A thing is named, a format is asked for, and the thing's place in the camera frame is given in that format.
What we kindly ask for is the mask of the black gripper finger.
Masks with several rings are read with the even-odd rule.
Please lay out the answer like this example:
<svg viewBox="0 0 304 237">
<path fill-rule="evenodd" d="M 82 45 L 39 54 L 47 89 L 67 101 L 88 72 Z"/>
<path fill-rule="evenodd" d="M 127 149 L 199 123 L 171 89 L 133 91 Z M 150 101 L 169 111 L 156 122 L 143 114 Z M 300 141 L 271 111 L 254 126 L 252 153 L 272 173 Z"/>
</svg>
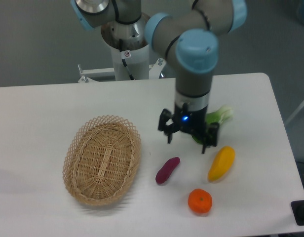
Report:
<svg viewBox="0 0 304 237">
<path fill-rule="evenodd" d="M 216 147 L 219 137 L 219 123 L 213 122 L 208 125 L 200 141 L 202 143 L 202 154 L 205 154 L 207 147 Z"/>
<path fill-rule="evenodd" d="M 174 115 L 168 110 L 163 109 L 158 123 L 158 130 L 167 136 L 167 143 L 170 144 L 173 134 L 178 132 L 178 125 L 174 121 Z"/>
</svg>

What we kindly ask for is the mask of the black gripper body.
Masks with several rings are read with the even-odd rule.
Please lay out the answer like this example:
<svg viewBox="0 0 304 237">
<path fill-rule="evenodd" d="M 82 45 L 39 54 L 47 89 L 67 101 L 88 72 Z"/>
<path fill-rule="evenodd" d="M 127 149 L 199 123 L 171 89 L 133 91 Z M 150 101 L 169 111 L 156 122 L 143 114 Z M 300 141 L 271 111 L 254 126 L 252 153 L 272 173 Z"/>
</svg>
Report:
<svg viewBox="0 0 304 237">
<path fill-rule="evenodd" d="M 197 111 L 185 111 L 183 108 L 175 105 L 172 120 L 181 132 L 193 135 L 197 138 L 204 138 L 206 130 L 206 112 L 207 107 Z"/>
</svg>

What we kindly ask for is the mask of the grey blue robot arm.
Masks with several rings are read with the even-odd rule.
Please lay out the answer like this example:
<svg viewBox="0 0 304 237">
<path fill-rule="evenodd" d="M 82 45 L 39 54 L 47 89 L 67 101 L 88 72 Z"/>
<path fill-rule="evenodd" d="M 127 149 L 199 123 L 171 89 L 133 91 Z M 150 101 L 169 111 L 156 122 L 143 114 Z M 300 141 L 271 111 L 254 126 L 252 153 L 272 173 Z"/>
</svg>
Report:
<svg viewBox="0 0 304 237">
<path fill-rule="evenodd" d="M 71 6 L 86 30 L 100 27 L 116 80 L 146 79 L 149 50 L 174 70 L 174 111 L 164 109 L 158 124 L 168 139 L 181 131 L 204 149 L 217 145 L 219 124 L 205 120 L 218 62 L 217 37 L 244 24 L 245 1 L 196 0 L 191 11 L 178 18 L 166 13 L 149 17 L 139 0 L 73 0 Z"/>
</svg>

